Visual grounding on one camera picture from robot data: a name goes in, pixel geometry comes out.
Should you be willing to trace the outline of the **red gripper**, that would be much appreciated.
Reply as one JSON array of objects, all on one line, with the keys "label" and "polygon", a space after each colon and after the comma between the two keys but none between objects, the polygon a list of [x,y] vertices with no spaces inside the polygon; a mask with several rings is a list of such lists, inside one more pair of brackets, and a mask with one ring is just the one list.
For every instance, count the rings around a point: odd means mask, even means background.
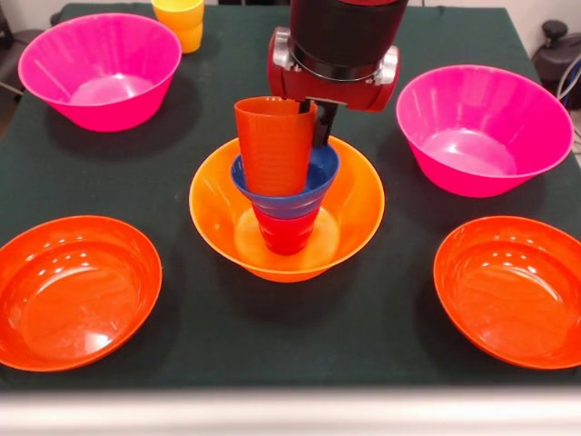
[{"label": "red gripper", "polygon": [[267,77],[271,93],[299,102],[299,114],[316,103],[313,147],[328,144],[339,105],[352,110],[379,112],[393,95],[399,78],[399,49],[393,45],[370,76],[355,81],[334,81],[300,64],[291,53],[291,30],[277,27],[269,43]]}]

